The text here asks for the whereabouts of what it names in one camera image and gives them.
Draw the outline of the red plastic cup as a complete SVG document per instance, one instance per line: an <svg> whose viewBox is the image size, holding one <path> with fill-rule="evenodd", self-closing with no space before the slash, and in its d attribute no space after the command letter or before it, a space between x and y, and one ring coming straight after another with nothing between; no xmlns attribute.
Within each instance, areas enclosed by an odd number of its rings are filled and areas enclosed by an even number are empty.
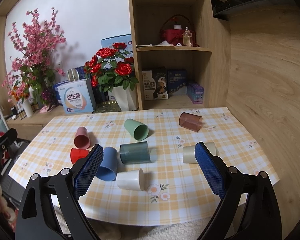
<svg viewBox="0 0 300 240"><path fill-rule="evenodd" d="M89 153L89 150L72 148L70 151L70 160L72 164L75 164L78 159L85 158Z"/></svg>

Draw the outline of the white faceted vase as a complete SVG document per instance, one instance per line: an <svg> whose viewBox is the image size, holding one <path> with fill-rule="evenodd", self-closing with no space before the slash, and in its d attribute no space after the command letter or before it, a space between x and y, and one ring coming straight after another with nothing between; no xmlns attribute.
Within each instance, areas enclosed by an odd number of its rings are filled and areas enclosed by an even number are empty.
<svg viewBox="0 0 300 240"><path fill-rule="evenodd" d="M124 89L123 86L114 87L112 91L108 91L109 100L115 100L121 111L136 111L139 107L136 88L131 90L130 87Z"/></svg>

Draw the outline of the pink plastic cup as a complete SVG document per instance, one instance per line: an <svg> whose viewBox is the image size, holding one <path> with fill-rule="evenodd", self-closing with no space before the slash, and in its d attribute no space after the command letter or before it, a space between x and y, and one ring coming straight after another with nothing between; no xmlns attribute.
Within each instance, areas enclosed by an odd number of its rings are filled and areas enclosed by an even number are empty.
<svg viewBox="0 0 300 240"><path fill-rule="evenodd" d="M90 138L88 130L85 127L79 127L77 129L74 138L74 145L82 150L86 150L90 147Z"/></svg>

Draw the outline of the clear glass bottle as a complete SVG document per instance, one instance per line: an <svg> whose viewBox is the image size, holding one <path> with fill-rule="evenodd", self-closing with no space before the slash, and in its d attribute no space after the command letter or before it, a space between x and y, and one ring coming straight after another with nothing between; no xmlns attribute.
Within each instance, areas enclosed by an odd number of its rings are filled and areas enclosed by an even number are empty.
<svg viewBox="0 0 300 240"><path fill-rule="evenodd" d="M193 46L193 38L192 33L188 27L186 27L183 33L183 46L185 47L192 47Z"/></svg>

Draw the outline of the wooden shelf unit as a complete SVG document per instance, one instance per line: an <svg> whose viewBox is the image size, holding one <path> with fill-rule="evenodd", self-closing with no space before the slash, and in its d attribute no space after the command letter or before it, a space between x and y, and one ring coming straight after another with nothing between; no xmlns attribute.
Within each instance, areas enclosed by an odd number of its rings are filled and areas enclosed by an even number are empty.
<svg viewBox="0 0 300 240"><path fill-rule="evenodd" d="M167 100L145 99L142 72L165 67L185 69L190 81L204 88L201 108L224 107L229 88L230 25L214 18L211 0L129 0L139 108L191 108L186 95ZM197 47L160 47L160 29L174 15L186 16L196 33Z"/></svg>

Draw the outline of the beige plastic cup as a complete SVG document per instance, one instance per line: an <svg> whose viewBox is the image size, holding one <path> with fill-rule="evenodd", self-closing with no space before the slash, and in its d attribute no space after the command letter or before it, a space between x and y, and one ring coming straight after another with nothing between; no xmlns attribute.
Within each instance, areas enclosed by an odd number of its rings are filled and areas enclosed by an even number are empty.
<svg viewBox="0 0 300 240"><path fill-rule="evenodd" d="M215 156L218 155L218 150L214 142L205 142L204 144L212 155ZM195 150L195 145L183 147L183 163L197 164L194 150Z"/></svg>

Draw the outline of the purple small box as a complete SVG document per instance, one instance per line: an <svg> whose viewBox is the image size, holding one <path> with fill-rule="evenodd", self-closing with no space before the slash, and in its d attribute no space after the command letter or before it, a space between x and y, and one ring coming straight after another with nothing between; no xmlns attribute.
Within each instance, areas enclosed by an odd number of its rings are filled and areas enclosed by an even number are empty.
<svg viewBox="0 0 300 240"><path fill-rule="evenodd" d="M189 83L187 85L187 95L195 105L203 103L204 88L197 83Z"/></svg>

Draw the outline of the green speckled cup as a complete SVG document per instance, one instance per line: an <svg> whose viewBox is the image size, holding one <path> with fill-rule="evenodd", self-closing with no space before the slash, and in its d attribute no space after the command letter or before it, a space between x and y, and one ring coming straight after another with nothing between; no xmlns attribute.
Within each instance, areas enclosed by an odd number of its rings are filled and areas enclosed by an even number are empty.
<svg viewBox="0 0 300 240"><path fill-rule="evenodd" d="M142 141L148 137L148 126L139 121L136 121L134 119L127 119L124 123L124 127L129 132L129 134L137 141Z"/></svg>

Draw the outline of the dark blue box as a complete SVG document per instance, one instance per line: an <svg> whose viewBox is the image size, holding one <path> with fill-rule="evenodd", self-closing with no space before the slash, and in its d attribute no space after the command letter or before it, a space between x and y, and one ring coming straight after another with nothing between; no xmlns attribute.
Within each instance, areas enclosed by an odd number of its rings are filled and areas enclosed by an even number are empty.
<svg viewBox="0 0 300 240"><path fill-rule="evenodd" d="M168 71L168 95L187 94L187 71L185 69L170 69Z"/></svg>

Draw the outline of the blue plastic cup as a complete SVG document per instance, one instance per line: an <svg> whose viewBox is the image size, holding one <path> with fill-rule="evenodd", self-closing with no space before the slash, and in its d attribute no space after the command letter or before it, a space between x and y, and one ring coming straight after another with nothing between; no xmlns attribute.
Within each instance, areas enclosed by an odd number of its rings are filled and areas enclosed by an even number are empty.
<svg viewBox="0 0 300 240"><path fill-rule="evenodd" d="M103 181L114 181L117 174L117 150L113 147L103 149L103 160L96 177Z"/></svg>

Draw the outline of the white and black snack box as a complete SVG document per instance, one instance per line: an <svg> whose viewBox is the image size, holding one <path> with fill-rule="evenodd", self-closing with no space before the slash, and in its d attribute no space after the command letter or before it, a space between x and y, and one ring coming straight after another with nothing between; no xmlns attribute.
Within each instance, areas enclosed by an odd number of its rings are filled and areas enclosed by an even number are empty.
<svg viewBox="0 0 300 240"><path fill-rule="evenodd" d="M142 72L143 90L146 101L168 99L168 75L164 67Z"/></svg>

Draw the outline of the pink blossom flower arrangement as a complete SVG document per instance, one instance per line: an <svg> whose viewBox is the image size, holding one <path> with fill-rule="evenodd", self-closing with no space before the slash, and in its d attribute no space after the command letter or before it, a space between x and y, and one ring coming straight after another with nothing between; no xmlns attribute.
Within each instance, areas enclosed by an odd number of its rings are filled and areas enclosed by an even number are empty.
<svg viewBox="0 0 300 240"><path fill-rule="evenodd" d="M51 54L58 45L64 44L64 30L56 23L58 11L51 8L51 18L39 21L39 10L28 10L31 22L22 24L23 31L12 23L12 30L7 36L19 55L11 59L12 69L6 74L2 87L7 89L8 99L25 101L32 94L34 101L44 106L56 104L53 83L56 74L64 75L61 68L53 67Z"/></svg>

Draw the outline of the red rose bouquet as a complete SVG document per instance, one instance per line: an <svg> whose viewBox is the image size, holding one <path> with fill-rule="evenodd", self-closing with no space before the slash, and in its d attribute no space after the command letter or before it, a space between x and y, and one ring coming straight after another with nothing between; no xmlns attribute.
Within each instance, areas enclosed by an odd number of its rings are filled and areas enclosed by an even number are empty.
<svg viewBox="0 0 300 240"><path fill-rule="evenodd" d="M134 58L123 42L99 49L84 65L84 73L91 85L101 92L112 92L115 87L134 90L139 83L135 75Z"/></svg>

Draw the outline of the transparent teal cup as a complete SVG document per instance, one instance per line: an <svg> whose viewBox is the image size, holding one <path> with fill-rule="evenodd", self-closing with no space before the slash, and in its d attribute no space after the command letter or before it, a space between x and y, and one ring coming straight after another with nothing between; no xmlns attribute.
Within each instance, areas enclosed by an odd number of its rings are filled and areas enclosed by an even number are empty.
<svg viewBox="0 0 300 240"><path fill-rule="evenodd" d="M125 165L154 163L158 159L157 149L149 147L147 141L120 146L120 159Z"/></svg>

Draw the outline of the low wooden cabinet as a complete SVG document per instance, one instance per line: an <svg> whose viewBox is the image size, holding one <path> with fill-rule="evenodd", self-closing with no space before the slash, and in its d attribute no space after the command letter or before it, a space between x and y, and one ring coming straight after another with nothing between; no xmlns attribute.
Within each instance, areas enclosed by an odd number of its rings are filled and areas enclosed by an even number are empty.
<svg viewBox="0 0 300 240"><path fill-rule="evenodd" d="M36 111L36 113L29 118L17 118L15 120L10 118L7 120L7 124L9 128L16 129L19 139L31 141L52 119L59 116L65 116L62 106L54 108L49 113L39 113L39 111Z"/></svg>

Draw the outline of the white cylindrical vase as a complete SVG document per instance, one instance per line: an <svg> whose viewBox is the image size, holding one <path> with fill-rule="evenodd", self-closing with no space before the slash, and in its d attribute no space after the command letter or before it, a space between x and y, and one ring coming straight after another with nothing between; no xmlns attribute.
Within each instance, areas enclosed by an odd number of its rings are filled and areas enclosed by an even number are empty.
<svg viewBox="0 0 300 240"><path fill-rule="evenodd" d="M31 104L30 104L30 102L29 102L28 99L24 99L23 100L22 107L23 107L23 109L25 111L25 114L26 114L26 116L28 118L31 117L31 116L33 116L34 111L33 111L32 106L31 106Z"/></svg>

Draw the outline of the transparent brown cup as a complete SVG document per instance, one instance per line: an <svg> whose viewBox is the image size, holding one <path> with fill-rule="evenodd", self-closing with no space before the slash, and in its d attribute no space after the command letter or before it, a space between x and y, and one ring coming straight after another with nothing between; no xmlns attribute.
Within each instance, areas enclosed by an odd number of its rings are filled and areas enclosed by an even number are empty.
<svg viewBox="0 0 300 240"><path fill-rule="evenodd" d="M199 132L203 125L203 117L183 112L179 117L179 126L194 132Z"/></svg>

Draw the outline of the white plastic cup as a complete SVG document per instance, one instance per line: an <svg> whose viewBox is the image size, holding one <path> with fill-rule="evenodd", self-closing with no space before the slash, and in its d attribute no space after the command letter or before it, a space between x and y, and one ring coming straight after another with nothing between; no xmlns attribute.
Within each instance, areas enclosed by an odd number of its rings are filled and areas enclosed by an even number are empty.
<svg viewBox="0 0 300 240"><path fill-rule="evenodd" d="M119 172L116 176L116 183L120 189L143 191L145 188L145 175L143 169Z"/></svg>

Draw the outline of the green glass tray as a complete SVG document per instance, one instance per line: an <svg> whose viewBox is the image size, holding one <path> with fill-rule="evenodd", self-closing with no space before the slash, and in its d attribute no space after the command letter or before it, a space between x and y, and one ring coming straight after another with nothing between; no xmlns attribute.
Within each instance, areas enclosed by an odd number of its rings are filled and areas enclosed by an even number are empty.
<svg viewBox="0 0 300 240"><path fill-rule="evenodd" d="M120 112L121 108L115 100L105 101L96 105L93 113Z"/></svg>

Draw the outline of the blue probiotic box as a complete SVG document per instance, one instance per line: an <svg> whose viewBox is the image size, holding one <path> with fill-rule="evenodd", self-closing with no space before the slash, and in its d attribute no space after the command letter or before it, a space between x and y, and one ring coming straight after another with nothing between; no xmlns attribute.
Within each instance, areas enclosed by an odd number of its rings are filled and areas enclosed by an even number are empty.
<svg viewBox="0 0 300 240"><path fill-rule="evenodd" d="M58 93L65 114L93 113L96 108L90 79L60 85Z"/></svg>

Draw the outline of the yellow plaid floral tablecloth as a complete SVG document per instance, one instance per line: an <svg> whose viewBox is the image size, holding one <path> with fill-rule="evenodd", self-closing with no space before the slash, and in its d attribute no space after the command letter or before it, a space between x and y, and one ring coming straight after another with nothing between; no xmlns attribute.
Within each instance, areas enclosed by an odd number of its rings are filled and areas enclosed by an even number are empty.
<svg viewBox="0 0 300 240"><path fill-rule="evenodd" d="M88 218L126 225L168 225L210 217L219 197L211 191L198 165L183 162L183 148L200 141L213 142L226 165L246 174L265 171L272 183L279 181L261 146L227 108L191 109L190 113L203 118L199 132L179 126L181 113L181 109L153 109L56 117L31 141L9 175L26 186L34 173L53 176L71 167L70 150L79 127L88 130L92 144L119 148L133 143L124 127L131 118L149 127L151 162L119 164L118 170L142 169L145 189L122 190L115 181L95 178L79 199Z"/></svg>

